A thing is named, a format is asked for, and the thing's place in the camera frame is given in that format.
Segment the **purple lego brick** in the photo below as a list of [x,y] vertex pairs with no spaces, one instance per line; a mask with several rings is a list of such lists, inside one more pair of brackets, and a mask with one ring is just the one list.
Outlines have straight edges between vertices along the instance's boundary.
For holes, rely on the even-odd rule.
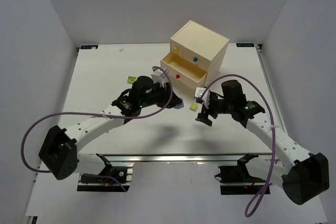
[[180,103],[174,107],[175,109],[181,109],[184,108],[184,103]]

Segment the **blue knob drawer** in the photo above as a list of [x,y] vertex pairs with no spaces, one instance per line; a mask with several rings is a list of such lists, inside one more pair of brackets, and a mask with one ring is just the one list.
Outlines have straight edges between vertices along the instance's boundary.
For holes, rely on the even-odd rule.
[[208,70],[211,64],[209,59],[188,48],[183,49],[182,57],[204,70]]

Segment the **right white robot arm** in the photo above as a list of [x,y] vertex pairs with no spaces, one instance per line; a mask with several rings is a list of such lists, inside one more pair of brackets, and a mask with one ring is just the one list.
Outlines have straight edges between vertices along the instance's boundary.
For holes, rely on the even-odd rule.
[[261,105],[246,99],[237,80],[225,81],[221,86],[222,95],[196,88],[196,101],[202,104],[196,120],[212,126],[212,119],[220,114],[229,114],[266,144],[280,160],[276,164],[274,158],[266,160],[257,154],[246,154],[231,171],[220,168],[217,178],[222,183],[249,182],[259,178],[283,189],[297,205],[303,205],[329,189],[329,162],[322,153],[311,153],[276,128]]

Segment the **pale lime square lego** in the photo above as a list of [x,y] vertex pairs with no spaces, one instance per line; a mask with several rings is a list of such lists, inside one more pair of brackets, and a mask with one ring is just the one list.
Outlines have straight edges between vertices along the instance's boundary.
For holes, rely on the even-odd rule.
[[198,109],[198,104],[196,102],[191,103],[190,110],[196,112]]

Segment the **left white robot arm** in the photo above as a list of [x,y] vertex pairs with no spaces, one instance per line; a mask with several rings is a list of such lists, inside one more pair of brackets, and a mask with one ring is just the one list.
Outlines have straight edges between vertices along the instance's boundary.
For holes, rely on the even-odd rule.
[[81,154],[80,151],[102,134],[140,116],[143,108],[152,105],[167,109],[181,107],[183,100],[171,91],[171,87],[168,81],[155,82],[150,77],[138,77],[100,116],[63,129],[53,126],[46,135],[39,158],[57,180],[73,173],[109,179],[112,165],[102,154]]

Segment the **red knob drawer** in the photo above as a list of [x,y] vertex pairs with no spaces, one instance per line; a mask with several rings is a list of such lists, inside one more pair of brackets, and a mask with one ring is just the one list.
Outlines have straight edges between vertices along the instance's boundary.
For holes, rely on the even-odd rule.
[[161,59],[160,65],[161,68],[168,70],[172,79],[188,88],[195,89],[205,84],[207,72],[173,52],[169,52]]

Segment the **yellow knob drawer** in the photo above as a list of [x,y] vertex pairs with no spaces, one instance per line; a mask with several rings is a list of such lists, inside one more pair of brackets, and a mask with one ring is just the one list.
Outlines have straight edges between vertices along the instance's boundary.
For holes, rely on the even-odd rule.
[[176,42],[174,39],[170,39],[170,51],[177,54],[178,56],[183,55],[183,46]]

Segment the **cream drawer cabinet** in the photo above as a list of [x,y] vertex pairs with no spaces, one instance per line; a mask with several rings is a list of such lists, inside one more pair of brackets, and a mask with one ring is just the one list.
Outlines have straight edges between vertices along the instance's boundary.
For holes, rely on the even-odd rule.
[[211,61],[207,72],[207,81],[210,81],[222,65],[229,39],[209,28],[206,28],[192,20],[188,21],[170,39],[179,42],[184,48],[188,48]]

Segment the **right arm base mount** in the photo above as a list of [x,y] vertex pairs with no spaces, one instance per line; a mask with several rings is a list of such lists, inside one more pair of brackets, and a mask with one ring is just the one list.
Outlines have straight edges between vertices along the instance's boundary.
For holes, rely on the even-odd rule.
[[236,166],[219,166],[215,179],[220,184],[221,195],[255,195],[265,184],[256,177],[240,175]]

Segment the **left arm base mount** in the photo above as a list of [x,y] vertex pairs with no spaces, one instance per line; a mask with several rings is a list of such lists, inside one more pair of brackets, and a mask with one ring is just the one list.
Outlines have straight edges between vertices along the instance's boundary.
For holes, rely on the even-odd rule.
[[80,174],[77,191],[100,193],[126,193],[131,185],[133,163],[112,163],[106,175]]

